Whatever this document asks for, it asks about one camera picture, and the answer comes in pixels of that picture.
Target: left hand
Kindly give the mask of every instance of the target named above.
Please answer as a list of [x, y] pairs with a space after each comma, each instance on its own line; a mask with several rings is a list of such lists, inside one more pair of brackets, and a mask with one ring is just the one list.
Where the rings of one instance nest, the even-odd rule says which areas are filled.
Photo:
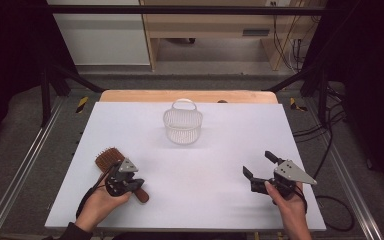
[[[105, 184], [105, 179], [106, 177], [99, 186]], [[82, 212], [74, 224], [86, 232], [93, 232], [100, 222], [115, 208], [126, 203], [131, 195], [131, 192], [127, 192], [119, 197], [113, 197], [107, 192], [105, 186], [98, 187], [86, 201]]]

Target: silver bar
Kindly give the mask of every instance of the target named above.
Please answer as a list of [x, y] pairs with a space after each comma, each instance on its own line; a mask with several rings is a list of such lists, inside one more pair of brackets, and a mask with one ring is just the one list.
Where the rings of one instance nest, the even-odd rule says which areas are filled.
[[[313, 118], [316, 122], [318, 122], [319, 120], [317, 117], [317, 107], [315, 100], [313, 98], [311, 98], [312, 101], [308, 98], [304, 98], [304, 100], [306, 102], [306, 105], [308, 106], [310, 113], [313, 115]], [[326, 132], [322, 136], [324, 143], [327, 147], [330, 139], [330, 134], [329, 132]], [[345, 194], [347, 195], [348, 200], [350, 201], [351, 207], [354, 210], [354, 213], [358, 219], [358, 222], [361, 225], [364, 234], [366, 235], [366, 238], [373, 240], [383, 239], [382, 234], [375, 220], [373, 219], [369, 208], [366, 205], [366, 202], [364, 201], [360, 191], [358, 190], [357, 185], [351, 177], [351, 174], [348, 172], [348, 169], [344, 164], [344, 161], [342, 160], [334, 141], [331, 145], [330, 155], [332, 156], [332, 163], [336, 173], [338, 174], [338, 179], [341, 182], [342, 188], [344, 189]]]
[[52, 107], [51, 118], [49, 119], [46, 126], [40, 128], [38, 134], [36, 135], [35, 140], [33, 141], [30, 149], [28, 150], [26, 156], [24, 157], [20, 167], [17, 170], [14, 178], [12, 179], [10, 185], [8, 186], [4, 196], [0, 201], [0, 229], [4, 223], [6, 217], [8, 216], [9, 211], [11, 210], [12, 205], [14, 204], [20, 190], [34, 164], [37, 156], [40, 153], [40, 150], [43, 147], [50, 131], [52, 130], [54, 123], [61, 111], [62, 105], [66, 102], [65, 97], [57, 97], [55, 103]]

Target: right hand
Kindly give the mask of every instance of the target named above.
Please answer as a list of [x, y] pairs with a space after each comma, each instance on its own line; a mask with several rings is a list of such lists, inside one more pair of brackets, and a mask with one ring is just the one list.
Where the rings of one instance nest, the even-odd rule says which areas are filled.
[[[267, 192], [279, 208], [282, 216], [283, 227], [290, 239], [311, 239], [305, 218], [304, 202], [295, 193], [284, 199], [279, 191], [268, 181], [264, 182]], [[297, 182], [297, 187], [302, 190], [302, 183]]]

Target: wooden handle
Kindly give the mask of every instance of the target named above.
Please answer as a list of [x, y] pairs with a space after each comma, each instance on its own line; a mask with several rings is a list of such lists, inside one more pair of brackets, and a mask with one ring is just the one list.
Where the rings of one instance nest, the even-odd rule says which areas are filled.
[[136, 197], [139, 199], [139, 201], [140, 201], [141, 203], [146, 203], [146, 202], [148, 202], [148, 200], [149, 200], [149, 195], [148, 195], [148, 193], [145, 192], [145, 190], [143, 190], [142, 188], [137, 189], [137, 190], [134, 191], [133, 193], [136, 195]]

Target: bristle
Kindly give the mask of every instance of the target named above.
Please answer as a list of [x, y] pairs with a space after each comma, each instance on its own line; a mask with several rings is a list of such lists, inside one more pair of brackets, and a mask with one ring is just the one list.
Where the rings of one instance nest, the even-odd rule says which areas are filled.
[[102, 172], [105, 172], [113, 163], [123, 161], [124, 158], [123, 154], [121, 154], [117, 148], [112, 147], [101, 152], [98, 157], [96, 157], [95, 163]]

